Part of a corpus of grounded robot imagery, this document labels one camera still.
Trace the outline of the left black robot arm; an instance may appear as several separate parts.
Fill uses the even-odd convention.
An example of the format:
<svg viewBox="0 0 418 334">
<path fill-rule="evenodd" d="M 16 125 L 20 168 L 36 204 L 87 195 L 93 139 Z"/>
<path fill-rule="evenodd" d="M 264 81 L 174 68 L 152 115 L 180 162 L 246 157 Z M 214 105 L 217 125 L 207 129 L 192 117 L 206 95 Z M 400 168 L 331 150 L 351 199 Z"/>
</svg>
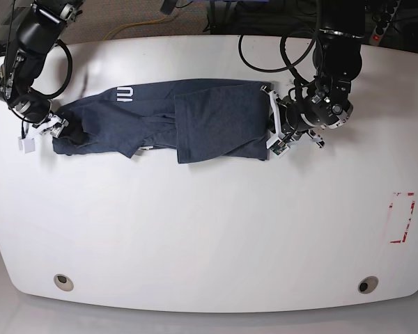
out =
<svg viewBox="0 0 418 334">
<path fill-rule="evenodd" d="M 316 48 L 313 65 L 316 74 L 305 82 L 294 74 L 295 83 L 285 98 L 263 86 L 271 107 L 270 138 L 266 145 L 281 155 L 307 135 L 323 147 L 316 128 L 336 129 L 353 112 L 348 96 L 351 83 L 362 69 L 361 45 L 365 34 L 363 1 L 317 1 Z"/>
</svg>

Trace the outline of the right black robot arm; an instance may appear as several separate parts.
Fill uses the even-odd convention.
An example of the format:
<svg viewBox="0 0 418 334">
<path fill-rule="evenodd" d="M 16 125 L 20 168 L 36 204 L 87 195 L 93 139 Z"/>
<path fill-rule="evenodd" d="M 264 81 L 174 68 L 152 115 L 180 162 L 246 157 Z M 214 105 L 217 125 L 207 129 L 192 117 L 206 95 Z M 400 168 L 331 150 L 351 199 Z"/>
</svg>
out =
<svg viewBox="0 0 418 334">
<path fill-rule="evenodd" d="M 82 12 L 83 3 L 34 1 L 15 34 L 8 36 L 4 62 L 0 67 L 0 100 L 7 104 L 22 124 L 77 145 L 83 144 L 87 138 L 81 122 L 70 112 L 54 112 L 52 101 L 66 90 L 72 77 L 72 55 L 61 40 L 61 34 Z M 40 76 L 48 53 L 55 46 L 65 52 L 67 74 L 56 92 L 44 94 L 32 85 Z"/>
</svg>

